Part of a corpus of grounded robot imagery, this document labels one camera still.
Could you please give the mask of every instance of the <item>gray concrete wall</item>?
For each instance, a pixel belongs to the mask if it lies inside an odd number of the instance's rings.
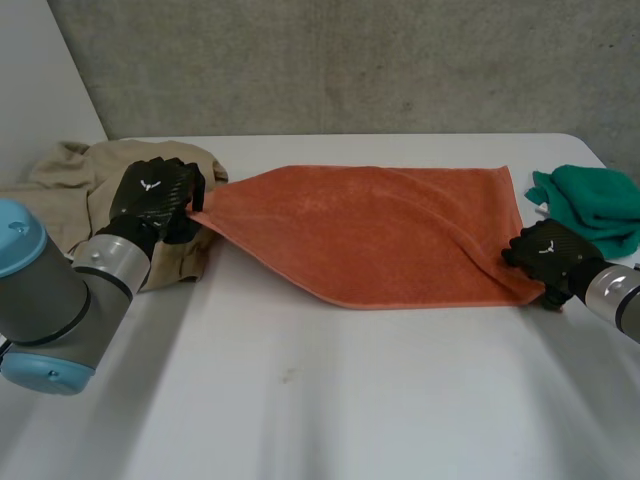
[[[107,133],[565,132],[640,179],[636,0],[50,0]]]

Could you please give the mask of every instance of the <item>white wall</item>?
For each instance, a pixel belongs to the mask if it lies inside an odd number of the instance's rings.
[[[0,183],[25,175],[59,140],[104,129],[44,0],[0,1]]]

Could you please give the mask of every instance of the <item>black robotic glove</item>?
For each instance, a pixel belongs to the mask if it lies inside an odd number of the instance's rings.
[[[142,248],[151,258],[157,241],[168,244],[193,240],[199,224],[186,208],[202,211],[205,180],[195,163],[160,157],[131,164],[116,191],[111,223],[97,233],[118,235]]]
[[[502,251],[505,261],[545,284],[541,303],[549,310],[558,310],[573,296],[569,280],[576,267],[604,261],[595,245],[551,219],[522,229],[509,245],[511,248]]]

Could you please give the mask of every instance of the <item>orange towel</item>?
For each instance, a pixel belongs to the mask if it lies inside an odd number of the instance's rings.
[[[523,305],[539,284],[507,167],[291,166],[219,187],[193,218],[296,285],[351,308]]]

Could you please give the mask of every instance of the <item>light blue robot joint cap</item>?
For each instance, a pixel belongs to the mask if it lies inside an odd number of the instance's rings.
[[[93,368],[79,363],[20,352],[7,353],[1,368],[2,376],[16,385],[58,395],[80,393],[95,373]]]
[[[47,245],[47,231],[21,203],[0,198],[0,278],[27,267]]]

